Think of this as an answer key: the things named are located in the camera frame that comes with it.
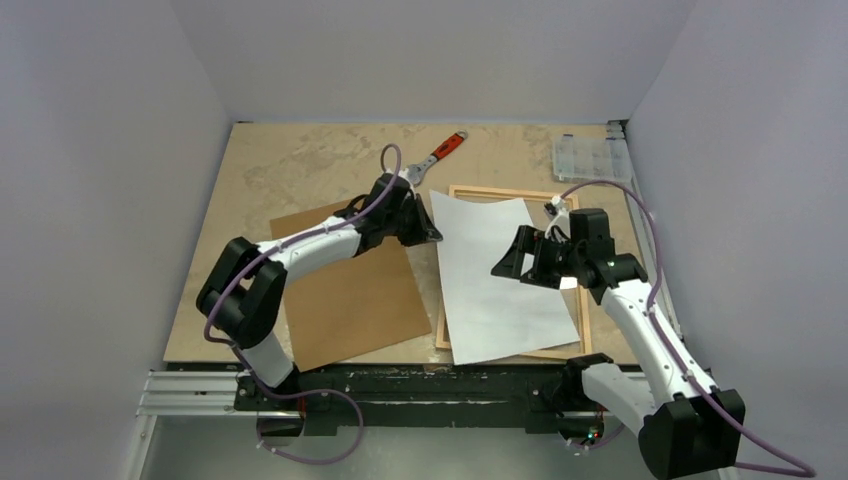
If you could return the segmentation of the brown backing board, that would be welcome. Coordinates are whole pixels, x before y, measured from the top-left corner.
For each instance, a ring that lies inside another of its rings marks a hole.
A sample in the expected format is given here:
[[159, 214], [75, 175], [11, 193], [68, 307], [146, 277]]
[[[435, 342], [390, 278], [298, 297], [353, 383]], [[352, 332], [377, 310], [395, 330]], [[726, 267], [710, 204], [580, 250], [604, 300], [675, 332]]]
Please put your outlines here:
[[432, 325], [406, 249], [394, 237], [287, 282], [275, 328], [295, 364], [427, 363]]

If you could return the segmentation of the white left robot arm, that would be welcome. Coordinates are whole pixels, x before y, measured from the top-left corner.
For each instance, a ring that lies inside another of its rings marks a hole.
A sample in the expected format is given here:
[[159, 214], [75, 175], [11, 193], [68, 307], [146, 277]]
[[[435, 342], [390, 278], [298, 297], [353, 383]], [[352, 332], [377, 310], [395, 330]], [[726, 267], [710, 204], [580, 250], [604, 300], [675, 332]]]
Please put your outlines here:
[[223, 332], [221, 342], [260, 382], [259, 395], [272, 408], [297, 399], [299, 373], [273, 332], [285, 287], [325, 266], [352, 259], [388, 237], [404, 247], [435, 243], [443, 236], [412, 184], [382, 174], [371, 191], [355, 197], [321, 223], [281, 240], [230, 240], [196, 297], [205, 330]]

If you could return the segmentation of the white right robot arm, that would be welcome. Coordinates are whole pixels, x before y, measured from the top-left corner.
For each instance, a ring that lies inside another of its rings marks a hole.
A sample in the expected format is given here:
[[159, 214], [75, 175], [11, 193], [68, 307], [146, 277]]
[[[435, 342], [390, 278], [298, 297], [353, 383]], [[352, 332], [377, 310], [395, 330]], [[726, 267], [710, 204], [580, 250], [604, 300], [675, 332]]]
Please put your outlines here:
[[554, 289], [573, 277], [614, 320], [646, 378], [628, 378], [612, 361], [574, 361], [561, 392], [576, 407], [594, 401], [638, 439], [642, 459], [657, 479], [676, 479], [731, 467], [737, 460], [746, 407], [739, 393], [722, 390], [688, 353], [650, 298], [652, 285], [639, 260], [617, 253], [607, 213], [569, 213], [570, 235], [557, 239], [522, 225], [494, 276]]

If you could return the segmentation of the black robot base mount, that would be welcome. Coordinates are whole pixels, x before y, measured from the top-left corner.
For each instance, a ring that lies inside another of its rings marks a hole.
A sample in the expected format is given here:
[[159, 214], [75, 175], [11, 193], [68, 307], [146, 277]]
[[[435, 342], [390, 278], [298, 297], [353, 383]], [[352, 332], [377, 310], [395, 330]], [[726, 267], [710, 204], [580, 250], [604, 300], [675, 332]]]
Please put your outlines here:
[[567, 364], [337, 364], [296, 377], [295, 394], [267, 396], [248, 375], [234, 408], [261, 417], [290, 414], [292, 430], [331, 436], [342, 426], [512, 428], [593, 445], [614, 432], [612, 414], [577, 389]]

